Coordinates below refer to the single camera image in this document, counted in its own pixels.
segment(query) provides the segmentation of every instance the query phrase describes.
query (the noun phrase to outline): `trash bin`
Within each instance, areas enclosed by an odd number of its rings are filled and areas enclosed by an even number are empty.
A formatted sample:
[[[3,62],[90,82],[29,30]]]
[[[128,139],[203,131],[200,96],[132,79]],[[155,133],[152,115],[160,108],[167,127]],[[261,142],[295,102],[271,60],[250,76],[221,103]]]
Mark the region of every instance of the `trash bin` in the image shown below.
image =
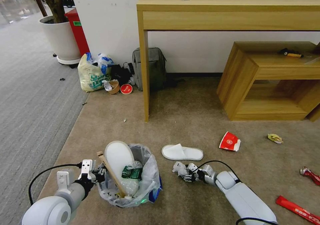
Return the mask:
[[[157,199],[159,192],[162,190],[161,178],[154,155],[142,144],[128,144],[132,151],[135,161],[143,165],[139,189],[132,200],[120,198],[119,190],[113,179],[109,176],[108,171],[105,174],[105,181],[99,183],[98,190],[100,197],[110,204],[118,207],[136,207],[142,203],[152,202]]]
[[[67,12],[65,15],[69,20],[69,23],[70,23],[74,38],[76,39],[81,56],[87,52],[90,52],[86,37],[83,33],[83,29],[77,13],[77,9],[76,8],[72,9],[71,11]]]

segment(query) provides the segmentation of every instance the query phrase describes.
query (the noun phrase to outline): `green sticker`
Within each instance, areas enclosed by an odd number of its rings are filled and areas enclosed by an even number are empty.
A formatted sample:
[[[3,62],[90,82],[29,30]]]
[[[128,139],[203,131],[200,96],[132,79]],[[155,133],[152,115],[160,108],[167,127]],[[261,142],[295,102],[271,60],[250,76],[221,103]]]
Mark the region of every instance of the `green sticker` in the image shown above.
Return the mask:
[[[73,25],[81,27],[81,22],[80,21],[73,21]]]
[[[141,180],[142,168],[129,168],[130,166],[125,166],[122,171],[122,178],[131,178]]]

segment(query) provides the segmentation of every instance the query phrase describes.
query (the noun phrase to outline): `red trash can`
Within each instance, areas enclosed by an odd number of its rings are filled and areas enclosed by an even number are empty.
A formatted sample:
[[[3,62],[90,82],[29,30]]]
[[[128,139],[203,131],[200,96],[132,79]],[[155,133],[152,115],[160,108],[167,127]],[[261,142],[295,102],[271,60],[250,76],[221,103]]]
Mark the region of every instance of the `red trash can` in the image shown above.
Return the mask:
[[[77,9],[72,9],[70,12],[67,12],[66,17],[68,18],[71,29],[78,44],[78,48],[81,56],[89,51],[88,43],[86,37],[84,36],[81,22],[77,13]]]

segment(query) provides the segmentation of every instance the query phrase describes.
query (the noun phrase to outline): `floor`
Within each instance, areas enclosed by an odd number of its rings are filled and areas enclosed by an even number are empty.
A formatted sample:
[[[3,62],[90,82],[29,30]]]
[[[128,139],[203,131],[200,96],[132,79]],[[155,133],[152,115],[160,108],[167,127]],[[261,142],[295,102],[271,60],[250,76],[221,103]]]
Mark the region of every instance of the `floor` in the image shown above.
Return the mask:
[[[0,29],[40,12],[34,0],[0,0]]]
[[[94,187],[71,224],[235,224],[239,217],[219,189],[202,182],[185,183],[171,172],[174,161],[165,159],[161,148],[177,143],[204,151],[203,160],[196,164],[211,159],[228,163],[274,211],[279,224],[310,224],[277,205],[279,195],[320,215],[319,187],[299,174],[302,166],[320,173],[320,120],[231,122],[215,92],[218,82],[217,78],[186,78],[176,88],[152,93],[148,123],[143,119],[143,95],[137,89],[130,95],[90,93],[56,164],[98,159],[96,152],[114,140],[141,143],[156,157],[163,191],[154,204],[121,209],[101,199]],[[218,148],[226,131],[241,139],[238,152]],[[280,135],[284,144],[268,140],[268,133]],[[216,171],[226,169],[211,165]],[[55,174],[50,174],[40,197],[55,193]]]
[[[55,163],[88,95],[77,69],[52,57],[38,24],[41,14],[30,15],[36,9],[27,4],[13,0],[5,4],[8,10],[0,4],[1,14],[10,10],[7,19],[19,21],[0,25],[0,217],[6,225],[20,223],[30,206],[31,179]],[[30,16],[20,19],[16,12],[24,9]],[[47,176],[34,184],[34,198]]]

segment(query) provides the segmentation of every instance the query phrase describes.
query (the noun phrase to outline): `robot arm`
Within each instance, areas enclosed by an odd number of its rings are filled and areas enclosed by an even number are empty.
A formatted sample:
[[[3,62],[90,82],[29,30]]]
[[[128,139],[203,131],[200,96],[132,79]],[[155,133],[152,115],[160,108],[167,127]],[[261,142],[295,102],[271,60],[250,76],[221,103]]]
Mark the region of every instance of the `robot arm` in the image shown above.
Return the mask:
[[[73,170],[57,172],[58,191],[35,202],[23,215],[22,225],[67,225],[93,185],[104,180],[103,170],[94,170],[95,161],[82,161],[81,174],[74,180]]]
[[[226,196],[234,210],[241,218],[260,218],[273,223],[277,222],[272,210],[233,172],[223,171],[217,174],[210,165],[204,165],[202,169],[190,163],[188,167],[176,162],[173,172],[177,171],[187,182],[202,180],[213,186],[217,186]],[[261,225],[261,222],[245,220],[246,225]]]

